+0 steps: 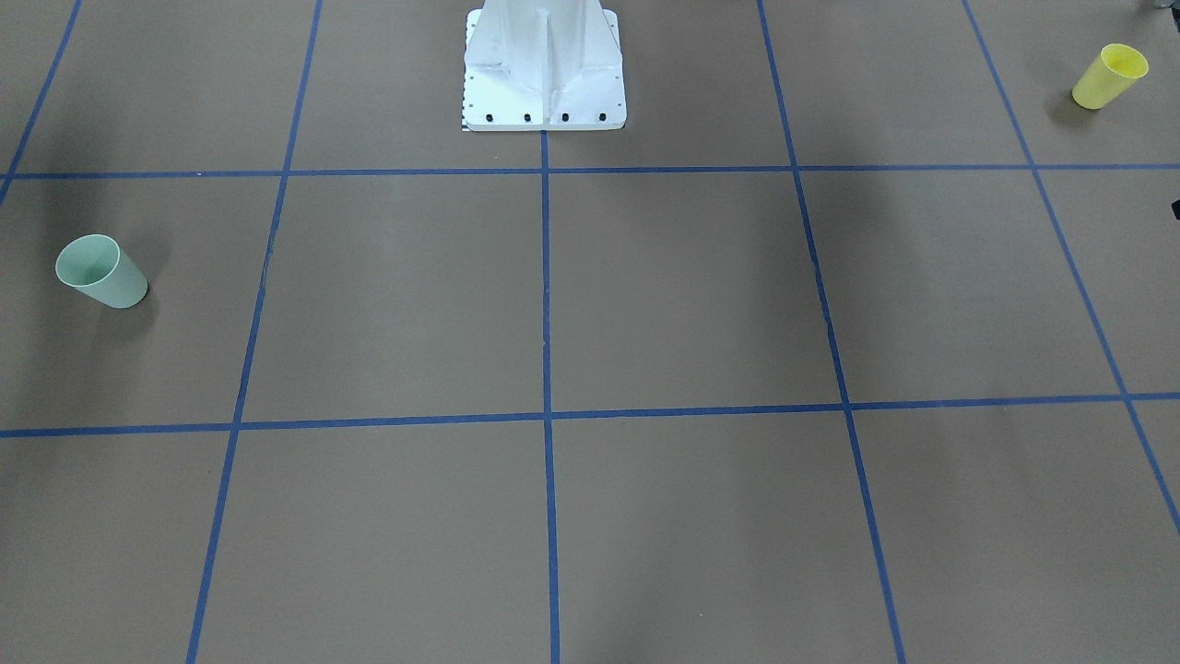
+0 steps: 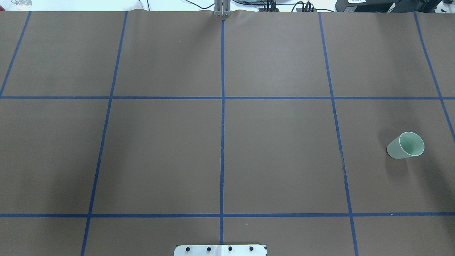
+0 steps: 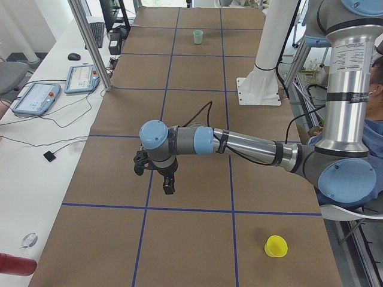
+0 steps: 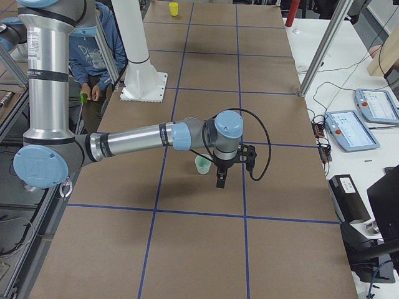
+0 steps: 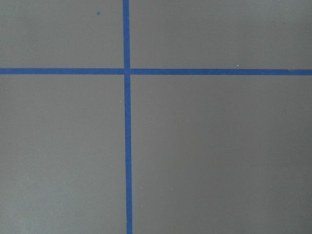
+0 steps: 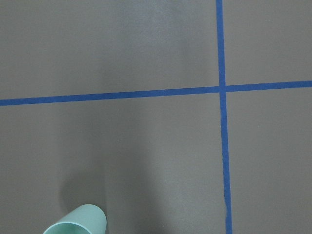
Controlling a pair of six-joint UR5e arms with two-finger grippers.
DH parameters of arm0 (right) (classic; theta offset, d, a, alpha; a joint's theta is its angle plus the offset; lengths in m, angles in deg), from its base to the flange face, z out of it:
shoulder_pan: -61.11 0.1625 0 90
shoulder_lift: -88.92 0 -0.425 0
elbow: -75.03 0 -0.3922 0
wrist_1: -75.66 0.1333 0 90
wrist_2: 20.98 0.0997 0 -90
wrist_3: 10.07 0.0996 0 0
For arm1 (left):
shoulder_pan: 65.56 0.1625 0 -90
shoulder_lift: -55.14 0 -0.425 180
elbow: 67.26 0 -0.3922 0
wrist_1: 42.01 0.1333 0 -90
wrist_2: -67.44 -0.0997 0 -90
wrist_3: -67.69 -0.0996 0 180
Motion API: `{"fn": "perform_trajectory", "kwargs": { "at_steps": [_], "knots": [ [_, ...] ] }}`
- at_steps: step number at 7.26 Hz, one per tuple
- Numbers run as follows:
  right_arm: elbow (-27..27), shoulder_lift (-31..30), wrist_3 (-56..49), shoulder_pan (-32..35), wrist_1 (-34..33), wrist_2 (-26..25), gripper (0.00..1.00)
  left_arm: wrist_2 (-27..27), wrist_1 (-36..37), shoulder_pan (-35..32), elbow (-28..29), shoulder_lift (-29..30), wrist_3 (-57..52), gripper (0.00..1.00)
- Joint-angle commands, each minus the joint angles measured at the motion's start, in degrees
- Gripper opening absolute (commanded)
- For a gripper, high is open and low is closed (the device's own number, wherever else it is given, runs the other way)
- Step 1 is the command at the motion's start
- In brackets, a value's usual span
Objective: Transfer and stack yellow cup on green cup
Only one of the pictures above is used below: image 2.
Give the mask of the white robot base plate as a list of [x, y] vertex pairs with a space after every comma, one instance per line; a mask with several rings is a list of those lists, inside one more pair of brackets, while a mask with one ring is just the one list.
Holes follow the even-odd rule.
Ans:
[[181, 245], [174, 250], [174, 256], [267, 256], [266, 245]]

